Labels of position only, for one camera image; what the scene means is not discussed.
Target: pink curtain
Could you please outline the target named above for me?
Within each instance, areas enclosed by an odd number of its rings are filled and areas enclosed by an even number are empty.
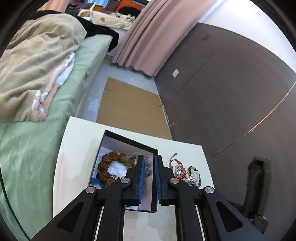
[[[55,10],[65,12],[70,0],[49,0],[39,10]]]
[[[155,76],[216,1],[152,0],[125,34],[112,62]]]

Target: white wall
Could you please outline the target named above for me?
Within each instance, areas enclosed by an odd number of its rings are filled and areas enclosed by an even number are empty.
[[[264,46],[296,72],[296,53],[277,25],[250,0],[218,0],[201,23],[225,28]]]

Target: green bed sheet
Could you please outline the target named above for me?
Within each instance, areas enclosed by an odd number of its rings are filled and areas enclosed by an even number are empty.
[[[75,65],[58,89],[42,122],[0,122],[0,166],[9,203],[31,239],[52,219],[54,172],[60,143],[89,83],[92,67],[103,61],[112,40],[96,35],[83,40]],[[12,216],[0,187],[0,213],[18,241],[28,240]]]

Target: floor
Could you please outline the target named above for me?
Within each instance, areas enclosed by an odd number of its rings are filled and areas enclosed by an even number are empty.
[[[114,65],[109,61],[104,60],[90,86],[89,93],[83,104],[84,106],[82,107],[81,115],[78,116],[79,118],[96,122],[102,95],[108,77],[117,79],[158,95],[154,78],[146,76],[130,68]]]

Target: brown wall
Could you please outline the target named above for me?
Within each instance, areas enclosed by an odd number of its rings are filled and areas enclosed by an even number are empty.
[[[173,78],[175,69],[179,74]],[[215,188],[226,199],[243,204],[253,156],[272,161],[265,212],[269,240],[280,240],[296,216],[296,90],[240,138],[282,100],[295,80],[296,73],[261,45],[200,23],[155,77],[173,139],[203,147]]]

